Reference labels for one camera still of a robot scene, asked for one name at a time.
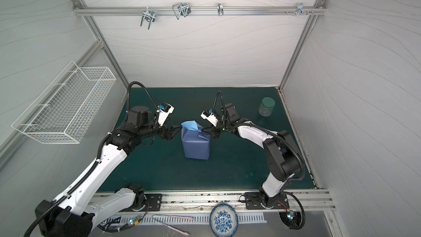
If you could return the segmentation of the light blue wrapping paper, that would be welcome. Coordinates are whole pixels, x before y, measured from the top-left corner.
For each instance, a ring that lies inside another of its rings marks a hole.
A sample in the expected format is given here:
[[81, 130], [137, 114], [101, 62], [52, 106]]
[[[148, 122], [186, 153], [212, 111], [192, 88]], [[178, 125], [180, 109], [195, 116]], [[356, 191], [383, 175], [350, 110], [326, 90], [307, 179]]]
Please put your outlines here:
[[182, 145], [188, 159], [208, 160], [210, 157], [211, 135], [202, 131], [196, 121], [182, 123]]

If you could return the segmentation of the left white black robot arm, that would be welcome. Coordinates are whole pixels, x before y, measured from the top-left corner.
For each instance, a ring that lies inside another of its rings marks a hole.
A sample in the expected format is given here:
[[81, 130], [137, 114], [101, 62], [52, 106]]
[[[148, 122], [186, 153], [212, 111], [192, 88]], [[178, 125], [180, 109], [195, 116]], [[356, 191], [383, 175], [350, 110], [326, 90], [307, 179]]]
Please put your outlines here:
[[99, 223], [117, 211], [139, 203], [140, 191], [123, 188], [99, 208], [88, 206], [96, 191], [113, 170], [122, 163], [143, 139], [159, 136], [171, 140], [179, 127], [167, 127], [165, 122], [174, 107], [168, 103], [154, 104], [153, 119], [149, 108], [126, 108], [125, 120], [99, 143], [96, 158], [68, 188], [52, 201], [44, 200], [35, 209], [36, 219], [24, 233], [29, 237], [39, 228], [44, 237], [87, 237]]

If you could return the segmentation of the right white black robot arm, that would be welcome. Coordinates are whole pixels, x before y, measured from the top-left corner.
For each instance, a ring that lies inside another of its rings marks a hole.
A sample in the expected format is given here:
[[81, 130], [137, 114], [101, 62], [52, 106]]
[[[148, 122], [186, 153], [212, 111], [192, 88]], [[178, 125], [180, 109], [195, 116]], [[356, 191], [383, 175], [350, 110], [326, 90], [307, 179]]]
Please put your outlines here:
[[287, 194], [285, 188], [288, 184], [304, 179], [304, 161], [287, 141], [288, 133], [270, 131], [247, 118], [241, 118], [233, 104], [224, 103], [221, 91], [217, 92], [212, 107], [204, 110], [201, 117], [210, 123], [202, 129], [203, 133], [212, 138], [219, 138], [222, 132], [227, 132], [251, 141], [264, 150], [270, 173], [257, 197], [263, 208], [273, 208], [278, 198]]

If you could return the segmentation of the green table mat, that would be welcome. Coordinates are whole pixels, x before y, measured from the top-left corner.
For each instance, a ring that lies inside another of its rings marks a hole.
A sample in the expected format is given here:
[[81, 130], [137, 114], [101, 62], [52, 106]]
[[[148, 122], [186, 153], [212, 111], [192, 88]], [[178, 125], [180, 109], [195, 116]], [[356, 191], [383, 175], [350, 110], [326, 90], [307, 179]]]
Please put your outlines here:
[[[152, 107], [166, 102], [174, 106], [167, 125], [179, 125], [194, 120], [207, 127], [201, 113], [211, 108], [216, 88], [134, 88], [131, 106]], [[291, 132], [289, 120], [277, 89], [223, 88], [224, 101], [232, 103], [241, 117], [272, 131]], [[270, 116], [259, 113], [264, 97], [271, 97], [276, 105]], [[128, 183], [153, 190], [255, 190], [269, 174], [264, 150], [254, 143], [232, 134], [222, 133], [210, 143], [208, 160], [188, 159], [184, 155], [182, 139], [176, 135], [167, 141], [146, 139], [121, 163], [101, 186], [102, 192], [113, 192]]]

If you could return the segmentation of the green lid clear jar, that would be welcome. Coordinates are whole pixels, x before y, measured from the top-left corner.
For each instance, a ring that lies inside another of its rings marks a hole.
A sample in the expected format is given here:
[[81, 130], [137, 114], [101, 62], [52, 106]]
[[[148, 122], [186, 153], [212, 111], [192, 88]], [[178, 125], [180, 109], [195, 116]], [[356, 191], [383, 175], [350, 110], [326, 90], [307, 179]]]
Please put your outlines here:
[[259, 113], [264, 117], [268, 117], [271, 115], [275, 105], [276, 105], [276, 102], [273, 98], [264, 97], [259, 107]]

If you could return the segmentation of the blue white patterned plate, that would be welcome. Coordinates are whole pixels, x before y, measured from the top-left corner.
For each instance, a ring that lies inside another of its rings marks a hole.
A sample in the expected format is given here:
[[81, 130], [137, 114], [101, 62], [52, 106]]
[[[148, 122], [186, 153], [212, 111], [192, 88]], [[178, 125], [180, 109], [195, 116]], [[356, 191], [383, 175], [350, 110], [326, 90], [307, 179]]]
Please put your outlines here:
[[221, 203], [211, 211], [209, 225], [216, 237], [233, 237], [239, 226], [239, 218], [230, 205]]

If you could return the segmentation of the left metal hook clamp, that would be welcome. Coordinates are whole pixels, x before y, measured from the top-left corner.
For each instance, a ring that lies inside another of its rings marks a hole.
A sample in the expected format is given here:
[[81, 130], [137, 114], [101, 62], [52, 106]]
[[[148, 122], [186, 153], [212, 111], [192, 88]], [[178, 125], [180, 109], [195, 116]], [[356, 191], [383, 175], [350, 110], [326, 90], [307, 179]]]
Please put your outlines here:
[[153, 11], [150, 11], [147, 9], [143, 12], [143, 15], [141, 17], [140, 26], [143, 26], [144, 24], [148, 24], [148, 30], [150, 30], [150, 27], [152, 23], [154, 23], [156, 20], [156, 15]]

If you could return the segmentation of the metal hook clamp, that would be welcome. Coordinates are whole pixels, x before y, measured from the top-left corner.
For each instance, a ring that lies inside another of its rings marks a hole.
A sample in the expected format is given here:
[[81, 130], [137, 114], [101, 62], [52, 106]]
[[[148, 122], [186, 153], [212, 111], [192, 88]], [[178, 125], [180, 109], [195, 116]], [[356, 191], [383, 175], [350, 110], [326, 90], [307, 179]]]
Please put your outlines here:
[[143, 15], [141, 17], [140, 26], [143, 26], [144, 24], [148, 24], [148, 30], [150, 30], [150, 27], [152, 23], [154, 23], [156, 20], [156, 15], [153, 11], [150, 11], [147, 9], [143, 12]]
[[181, 16], [187, 17], [191, 13], [190, 5], [185, 2], [173, 4], [172, 10], [177, 20], [179, 20]]

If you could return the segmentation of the black round fan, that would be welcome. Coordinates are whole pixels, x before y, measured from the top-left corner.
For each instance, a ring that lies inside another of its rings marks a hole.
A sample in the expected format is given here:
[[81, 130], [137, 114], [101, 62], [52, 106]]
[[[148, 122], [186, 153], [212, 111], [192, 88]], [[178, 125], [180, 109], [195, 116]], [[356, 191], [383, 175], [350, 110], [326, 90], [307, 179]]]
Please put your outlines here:
[[280, 212], [279, 217], [281, 222], [290, 230], [300, 230], [304, 227], [306, 216], [303, 212], [288, 211]]

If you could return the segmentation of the middle metal hook clamp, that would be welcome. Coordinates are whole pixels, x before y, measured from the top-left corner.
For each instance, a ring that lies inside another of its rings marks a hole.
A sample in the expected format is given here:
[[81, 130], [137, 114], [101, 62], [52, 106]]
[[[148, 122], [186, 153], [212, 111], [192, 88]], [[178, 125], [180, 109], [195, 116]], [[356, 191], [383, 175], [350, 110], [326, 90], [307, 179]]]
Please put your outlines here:
[[172, 10], [177, 20], [179, 20], [181, 16], [187, 17], [191, 13], [190, 5], [185, 2], [173, 4]]

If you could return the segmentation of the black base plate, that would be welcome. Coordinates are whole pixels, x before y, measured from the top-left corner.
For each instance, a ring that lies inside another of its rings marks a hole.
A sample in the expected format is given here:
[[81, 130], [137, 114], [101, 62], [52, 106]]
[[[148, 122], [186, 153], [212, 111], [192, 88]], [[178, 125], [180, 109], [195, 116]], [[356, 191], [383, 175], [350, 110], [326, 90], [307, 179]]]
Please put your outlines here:
[[246, 192], [239, 197], [239, 202], [245, 204], [247, 210], [289, 210], [286, 194], [268, 197], [264, 192]]
[[142, 193], [135, 199], [132, 206], [123, 209], [122, 212], [160, 211], [161, 201], [162, 194]]

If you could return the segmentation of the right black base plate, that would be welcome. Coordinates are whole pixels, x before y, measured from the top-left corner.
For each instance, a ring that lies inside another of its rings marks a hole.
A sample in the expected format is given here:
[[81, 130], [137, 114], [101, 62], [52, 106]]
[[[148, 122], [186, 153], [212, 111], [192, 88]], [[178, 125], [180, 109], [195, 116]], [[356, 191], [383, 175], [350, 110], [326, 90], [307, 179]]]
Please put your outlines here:
[[289, 210], [286, 194], [268, 197], [264, 192], [246, 192], [239, 197], [239, 202], [245, 204], [247, 210]]

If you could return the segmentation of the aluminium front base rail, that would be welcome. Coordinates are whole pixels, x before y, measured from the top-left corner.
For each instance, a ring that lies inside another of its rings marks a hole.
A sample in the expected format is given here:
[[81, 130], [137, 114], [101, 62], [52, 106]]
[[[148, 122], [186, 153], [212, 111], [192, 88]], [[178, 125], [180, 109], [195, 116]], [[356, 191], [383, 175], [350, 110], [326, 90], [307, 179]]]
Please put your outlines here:
[[[289, 210], [299, 211], [302, 206], [305, 211], [335, 211], [335, 204], [330, 193], [325, 189], [295, 189], [288, 190], [294, 196], [287, 195]], [[236, 212], [252, 212], [246, 205], [239, 202], [244, 190], [219, 191], [146, 191], [145, 194], [162, 194], [160, 211], [155, 213], [189, 213], [210, 212], [216, 205], [226, 203]], [[263, 212], [285, 212], [286, 210], [261, 210]]]

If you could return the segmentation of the aluminium top cross rail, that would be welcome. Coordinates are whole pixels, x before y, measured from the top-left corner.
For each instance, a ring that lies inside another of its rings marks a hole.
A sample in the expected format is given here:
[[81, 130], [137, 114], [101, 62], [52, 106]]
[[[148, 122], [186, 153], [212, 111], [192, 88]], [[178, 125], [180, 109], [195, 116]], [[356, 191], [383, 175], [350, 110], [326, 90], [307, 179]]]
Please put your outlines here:
[[[292, 7], [224, 7], [224, 16], [267, 16], [267, 15], [287, 15], [285, 11], [295, 10]], [[190, 7], [190, 16], [219, 16], [217, 6], [211, 7]], [[75, 9], [77, 16], [142, 16], [143, 12], [149, 9], [156, 16], [174, 16], [172, 7], [86, 7]], [[305, 6], [304, 9], [312, 10], [312, 15], [324, 15], [327, 8], [314, 8]]]

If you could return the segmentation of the right metal bracket clamp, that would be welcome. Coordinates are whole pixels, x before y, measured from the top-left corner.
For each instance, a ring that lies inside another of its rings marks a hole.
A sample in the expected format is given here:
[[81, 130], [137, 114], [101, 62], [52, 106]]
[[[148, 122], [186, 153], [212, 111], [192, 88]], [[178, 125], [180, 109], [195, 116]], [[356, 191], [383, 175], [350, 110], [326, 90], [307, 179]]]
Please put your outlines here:
[[302, 3], [298, 3], [295, 10], [285, 11], [285, 13], [287, 15], [301, 16], [301, 15], [312, 15], [314, 12], [312, 10], [304, 9], [304, 5]]

